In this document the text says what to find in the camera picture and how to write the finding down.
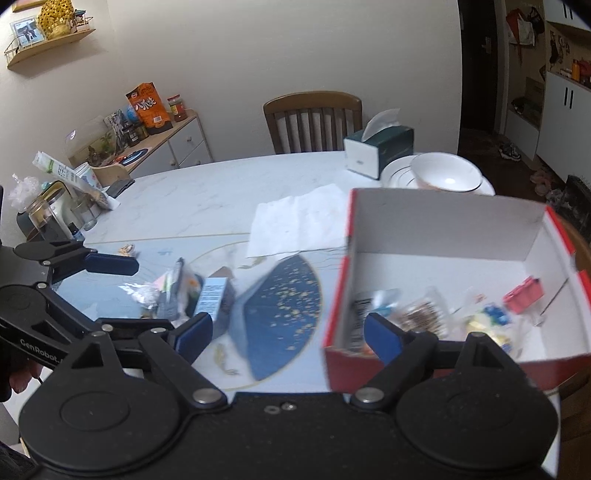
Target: doorway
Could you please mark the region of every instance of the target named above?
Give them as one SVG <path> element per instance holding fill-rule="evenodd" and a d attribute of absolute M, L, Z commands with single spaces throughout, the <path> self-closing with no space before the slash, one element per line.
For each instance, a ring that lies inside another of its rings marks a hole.
<path fill-rule="evenodd" d="M 458 0 L 462 31 L 461 128 L 495 129 L 498 42 L 494 0 Z"/>

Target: golden ornament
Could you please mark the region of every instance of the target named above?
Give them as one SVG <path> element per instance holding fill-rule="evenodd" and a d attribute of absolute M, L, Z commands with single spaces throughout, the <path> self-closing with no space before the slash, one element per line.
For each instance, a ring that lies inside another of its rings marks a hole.
<path fill-rule="evenodd" d="M 37 24 L 48 40 L 69 35 L 74 24 L 74 7 L 71 0 L 48 0 L 41 8 Z"/>

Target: white bowl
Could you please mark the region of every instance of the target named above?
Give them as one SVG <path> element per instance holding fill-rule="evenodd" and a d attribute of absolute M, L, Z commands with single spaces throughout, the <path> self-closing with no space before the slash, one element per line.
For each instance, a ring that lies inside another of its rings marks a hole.
<path fill-rule="evenodd" d="M 451 153 L 418 155 L 410 167 L 422 189 L 474 192 L 483 181 L 482 173 L 474 164 Z"/>

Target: chair backrest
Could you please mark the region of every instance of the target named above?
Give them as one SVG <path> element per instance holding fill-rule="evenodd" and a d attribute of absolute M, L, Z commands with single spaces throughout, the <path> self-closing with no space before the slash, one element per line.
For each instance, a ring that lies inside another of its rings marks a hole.
<path fill-rule="evenodd" d="M 97 180 L 103 187 L 110 187 L 117 180 L 129 180 L 131 176 L 123 165 L 113 163 L 106 167 L 92 167 L 92 171 L 95 173 Z"/>
<path fill-rule="evenodd" d="M 292 93 L 267 102 L 262 109 L 276 154 L 344 150 L 343 139 L 362 129 L 361 100 L 348 93 Z"/>

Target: metal screw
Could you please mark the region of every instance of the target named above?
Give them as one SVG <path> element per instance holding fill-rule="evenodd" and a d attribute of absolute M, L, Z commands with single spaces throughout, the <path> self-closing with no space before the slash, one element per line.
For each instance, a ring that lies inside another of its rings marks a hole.
<path fill-rule="evenodd" d="M 215 388 L 200 388 L 193 392 L 193 400 L 201 405 L 211 405 L 222 399 L 222 392 Z"/>
<path fill-rule="evenodd" d="M 268 413 L 269 415 L 278 415 L 281 413 L 281 409 L 275 405 L 267 405 L 264 408 L 264 412 Z"/>
<path fill-rule="evenodd" d="M 294 411 L 297 409 L 297 405 L 295 403 L 286 401 L 281 404 L 281 409 L 285 411 Z"/>
<path fill-rule="evenodd" d="M 384 392 L 379 388 L 365 387 L 357 390 L 355 397 L 363 403 L 377 403 L 384 398 Z"/>

